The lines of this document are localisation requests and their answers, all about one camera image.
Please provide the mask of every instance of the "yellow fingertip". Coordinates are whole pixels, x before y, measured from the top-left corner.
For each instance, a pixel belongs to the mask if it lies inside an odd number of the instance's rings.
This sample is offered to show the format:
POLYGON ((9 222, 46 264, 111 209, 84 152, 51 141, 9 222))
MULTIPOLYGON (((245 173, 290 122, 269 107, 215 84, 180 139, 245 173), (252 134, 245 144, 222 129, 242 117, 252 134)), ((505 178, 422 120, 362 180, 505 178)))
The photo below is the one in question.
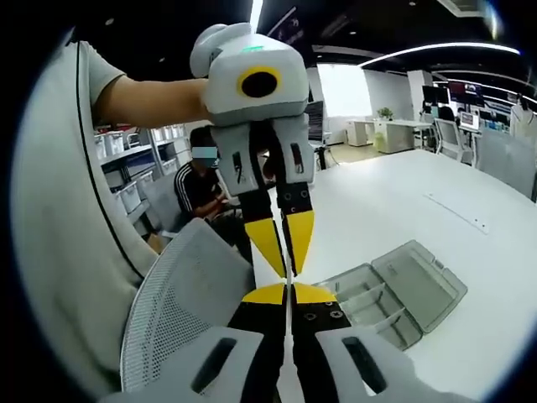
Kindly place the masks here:
POLYGON ((253 302, 256 304, 282 305, 284 303, 284 283, 267 285, 257 288, 246 294, 242 302, 253 302))
POLYGON ((287 216, 289 235, 293 245, 293 255, 295 258, 295 270, 299 275, 304 266, 305 256, 310 247, 311 234, 313 233, 314 214, 313 210, 308 212, 297 212, 287 216))
POLYGON ((318 304, 322 302, 337 302, 337 299, 324 288, 293 283, 296 294, 296 302, 299 304, 318 304))
POLYGON ((259 252, 282 278, 286 277, 282 254, 279 250, 278 234, 272 218, 247 222, 244 224, 246 233, 252 239, 259 252))

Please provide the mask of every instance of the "potted plant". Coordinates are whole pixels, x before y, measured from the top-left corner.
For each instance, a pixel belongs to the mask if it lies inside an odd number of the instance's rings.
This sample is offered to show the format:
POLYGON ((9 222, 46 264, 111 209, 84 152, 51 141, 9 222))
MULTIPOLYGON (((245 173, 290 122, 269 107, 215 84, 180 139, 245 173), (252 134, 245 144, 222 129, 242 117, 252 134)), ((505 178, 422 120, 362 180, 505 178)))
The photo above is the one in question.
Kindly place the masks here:
POLYGON ((381 107, 377 110, 378 116, 382 119, 392 120, 394 113, 389 109, 389 107, 381 107))

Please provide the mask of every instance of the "ceiling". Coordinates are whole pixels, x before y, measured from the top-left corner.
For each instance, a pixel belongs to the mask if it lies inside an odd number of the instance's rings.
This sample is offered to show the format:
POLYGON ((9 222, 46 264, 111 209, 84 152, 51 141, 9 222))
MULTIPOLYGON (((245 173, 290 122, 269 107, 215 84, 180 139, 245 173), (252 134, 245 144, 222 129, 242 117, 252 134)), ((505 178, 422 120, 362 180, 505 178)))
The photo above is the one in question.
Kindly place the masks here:
MULTIPOLYGON (((362 63, 371 60, 372 55, 452 41, 504 44, 530 55, 533 44, 528 38, 535 35, 528 31, 522 35, 523 29, 533 28, 527 11, 517 9, 519 0, 496 3, 506 17, 506 29, 496 40, 482 18, 458 18, 439 0, 265 0, 258 32, 266 34, 296 6, 296 16, 305 31, 300 51, 308 64, 362 63), (315 53, 307 55, 312 45, 317 45, 315 53)), ((252 0, 121 0, 91 10, 78 25, 82 38, 132 78, 172 81, 191 78, 190 50, 204 28, 248 21, 251 7, 252 0)), ((482 82, 537 98, 537 81, 529 58, 496 50, 426 50, 365 68, 399 73, 441 71, 447 78, 482 82)))

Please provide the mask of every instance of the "storage bin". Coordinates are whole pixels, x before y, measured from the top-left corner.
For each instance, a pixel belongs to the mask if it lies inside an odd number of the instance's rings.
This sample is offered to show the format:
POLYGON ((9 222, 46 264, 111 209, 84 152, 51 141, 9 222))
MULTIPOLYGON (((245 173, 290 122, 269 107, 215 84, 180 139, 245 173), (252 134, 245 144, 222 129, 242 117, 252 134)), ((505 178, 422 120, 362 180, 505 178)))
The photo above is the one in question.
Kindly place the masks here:
POLYGON ((123 132, 108 132, 104 134, 104 144, 107 155, 121 154, 125 151, 123 132))
POLYGON ((136 187, 138 189, 138 194, 141 200, 147 199, 143 189, 148 183, 151 182, 153 182, 153 171, 148 172, 147 174, 143 174, 136 180, 136 187))
POLYGON ((162 164, 162 171, 164 176, 173 174, 177 171, 177 169, 177 160, 175 158, 162 164))
POLYGON ((153 140, 156 143, 164 139, 161 128, 152 128, 151 133, 153 134, 153 140))
POLYGON ((123 216, 127 216, 127 210, 125 210, 123 200, 121 200, 121 192, 118 191, 116 193, 112 193, 112 197, 114 198, 114 204, 116 205, 117 212, 123 216))
POLYGON ((136 207, 142 202, 140 200, 140 195, 138 194, 138 189, 136 187, 136 182, 131 183, 125 188, 120 190, 121 200, 125 206, 127 213, 133 212, 136 207))
POLYGON ((172 127, 171 127, 171 137, 173 139, 178 139, 180 136, 180 131, 179 131, 179 125, 178 124, 174 124, 172 127))
POLYGON ((104 134, 95 136, 95 150, 97 152, 97 158, 102 160, 107 156, 107 147, 104 144, 104 134))
POLYGON ((164 131, 164 140, 171 140, 174 137, 171 133, 170 126, 164 126, 162 130, 164 131))
POLYGON ((187 162, 192 160, 192 155, 190 154, 190 150, 183 151, 182 153, 177 154, 177 161, 179 162, 179 166, 183 166, 187 162))

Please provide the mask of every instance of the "office floor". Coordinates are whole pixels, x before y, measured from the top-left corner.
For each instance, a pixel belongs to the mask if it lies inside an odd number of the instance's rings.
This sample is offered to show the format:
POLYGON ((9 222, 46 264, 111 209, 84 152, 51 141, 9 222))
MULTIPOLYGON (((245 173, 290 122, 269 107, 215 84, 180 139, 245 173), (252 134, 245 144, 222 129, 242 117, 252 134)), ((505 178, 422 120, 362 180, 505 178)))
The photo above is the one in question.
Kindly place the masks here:
POLYGON ((326 153, 326 164, 330 167, 337 163, 349 163, 382 157, 372 145, 353 147, 347 144, 332 145, 326 153))

